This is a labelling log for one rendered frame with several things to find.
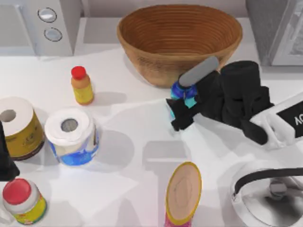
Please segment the brown woven basket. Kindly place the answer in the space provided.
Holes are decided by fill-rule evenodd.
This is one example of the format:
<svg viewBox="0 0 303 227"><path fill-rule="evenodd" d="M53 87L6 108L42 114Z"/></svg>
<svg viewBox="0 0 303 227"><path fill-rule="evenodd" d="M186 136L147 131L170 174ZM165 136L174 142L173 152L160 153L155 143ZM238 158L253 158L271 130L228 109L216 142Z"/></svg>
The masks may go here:
<svg viewBox="0 0 303 227"><path fill-rule="evenodd" d="M208 57L223 67L242 40L233 16L207 6L154 5L119 21L117 38L137 72L150 84L169 88Z"/></svg>

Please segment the pink can with yellow rim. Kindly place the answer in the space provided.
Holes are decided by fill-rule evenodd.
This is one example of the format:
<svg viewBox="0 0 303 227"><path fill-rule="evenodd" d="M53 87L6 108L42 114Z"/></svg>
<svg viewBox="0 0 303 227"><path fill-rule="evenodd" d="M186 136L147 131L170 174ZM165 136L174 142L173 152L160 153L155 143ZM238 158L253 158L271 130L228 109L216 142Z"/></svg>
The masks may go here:
<svg viewBox="0 0 303 227"><path fill-rule="evenodd" d="M192 227L201 192L202 178L196 164L180 164L166 189L164 227Z"/></svg>

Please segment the grey cabinet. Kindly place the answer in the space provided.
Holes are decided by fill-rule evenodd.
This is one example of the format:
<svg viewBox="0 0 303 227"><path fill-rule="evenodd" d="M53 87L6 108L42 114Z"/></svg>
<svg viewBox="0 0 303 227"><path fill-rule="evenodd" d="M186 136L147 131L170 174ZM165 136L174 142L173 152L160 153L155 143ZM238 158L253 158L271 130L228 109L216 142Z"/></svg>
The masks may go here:
<svg viewBox="0 0 303 227"><path fill-rule="evenodd" d="M246 0L262 66L303 66L303 0Z"/></svg>

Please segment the yellow bottle with red cap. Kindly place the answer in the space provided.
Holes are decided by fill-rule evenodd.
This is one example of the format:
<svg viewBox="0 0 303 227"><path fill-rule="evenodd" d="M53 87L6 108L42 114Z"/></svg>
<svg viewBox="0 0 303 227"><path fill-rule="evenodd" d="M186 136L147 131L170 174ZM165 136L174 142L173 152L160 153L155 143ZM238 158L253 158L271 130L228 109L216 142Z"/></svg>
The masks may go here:
<svg viewBox="0 0 303 227"><path fill-rule="evenodd" d="M88 105L93 101L91 80L83 66L75 66L71 69L71 86L78 104Z"/></svg>

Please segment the paper roll in blue wrap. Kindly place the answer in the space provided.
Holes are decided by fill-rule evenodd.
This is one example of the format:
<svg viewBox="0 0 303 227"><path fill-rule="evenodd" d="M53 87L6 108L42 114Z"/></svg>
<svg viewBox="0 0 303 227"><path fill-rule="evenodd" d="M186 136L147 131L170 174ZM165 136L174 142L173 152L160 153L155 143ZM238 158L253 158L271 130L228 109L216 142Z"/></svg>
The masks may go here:
<svg viewBox="0 0 303 227"><path fill-rule="evenodd" d="M99 133L91 114L68 107L50 114L45 134L57 160L66 166L91 162L99 148Z"/></svg>

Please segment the round microwave knob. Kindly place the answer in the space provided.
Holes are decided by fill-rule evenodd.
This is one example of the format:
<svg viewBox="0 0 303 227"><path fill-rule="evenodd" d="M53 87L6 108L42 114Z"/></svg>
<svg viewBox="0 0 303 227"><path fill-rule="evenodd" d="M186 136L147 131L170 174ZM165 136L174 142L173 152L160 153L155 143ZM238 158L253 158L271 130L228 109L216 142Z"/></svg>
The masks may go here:
<svg viewBox="0 0 303 227"><path fill-rule="evenodd" d="M57 19L56 12L51 8L39 9L37 14L38 17L46 23L52 23Z"/></svg>
<svg viewBox="0 0 303 227"><path fill-rule="evenodd" d="M44 36L51 42L58 42L62 39L61 31L53 27L45 29Z"/></svg>

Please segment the paper roll in yellow wrap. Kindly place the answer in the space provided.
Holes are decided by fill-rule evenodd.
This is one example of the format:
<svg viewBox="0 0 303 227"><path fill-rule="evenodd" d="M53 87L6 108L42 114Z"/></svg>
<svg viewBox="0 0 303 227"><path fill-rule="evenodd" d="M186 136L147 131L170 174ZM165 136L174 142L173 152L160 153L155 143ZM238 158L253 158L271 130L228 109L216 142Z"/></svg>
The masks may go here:
<svg viewBox="0 0 303 227"><path fill-rule="evenodd" d="M0 122L14 161L31 158L43 147L43 127L29 101L20 97L0 99Z"/></svg>

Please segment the pale microwave oven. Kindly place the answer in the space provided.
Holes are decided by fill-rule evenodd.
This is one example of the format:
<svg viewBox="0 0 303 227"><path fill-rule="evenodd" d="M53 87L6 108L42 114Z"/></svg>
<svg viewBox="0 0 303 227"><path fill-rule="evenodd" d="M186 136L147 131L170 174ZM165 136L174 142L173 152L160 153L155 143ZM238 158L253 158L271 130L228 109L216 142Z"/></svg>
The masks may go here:
<svg viewBox="0 0 303 227"><path fill-rule="evenodd" d="M54 22L38 17L44 8L56 12ZM81 0L0 0L0 56L72 56L82 13ZM61 31L60 41L45 38L51 27Z"/></svg>

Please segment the yellow jar with red lid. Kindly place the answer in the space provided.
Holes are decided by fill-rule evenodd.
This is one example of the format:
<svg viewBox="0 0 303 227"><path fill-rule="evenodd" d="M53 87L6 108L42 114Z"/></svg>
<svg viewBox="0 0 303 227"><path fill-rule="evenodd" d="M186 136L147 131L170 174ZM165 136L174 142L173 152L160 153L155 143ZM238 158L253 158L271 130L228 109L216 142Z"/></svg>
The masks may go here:
<svg viewBox="0 0 303 227"><path fill-rule="evenodd" d="M47 202L35 183L16 178L5 184L3 206L22 225L40 221L46 213Z"/></svg>

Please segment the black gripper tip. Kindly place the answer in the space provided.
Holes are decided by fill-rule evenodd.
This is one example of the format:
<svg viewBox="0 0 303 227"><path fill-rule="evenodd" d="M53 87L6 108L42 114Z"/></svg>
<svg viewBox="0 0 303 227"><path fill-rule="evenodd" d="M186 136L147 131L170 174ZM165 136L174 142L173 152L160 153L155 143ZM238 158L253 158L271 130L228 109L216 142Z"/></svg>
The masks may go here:
<svg viewBox="0 0 303 227"><path fill-rule="evenodd" d="M0 182L9 182L20 175L20 171L10 157L5 141L4 129L0 121Z"/></svg>

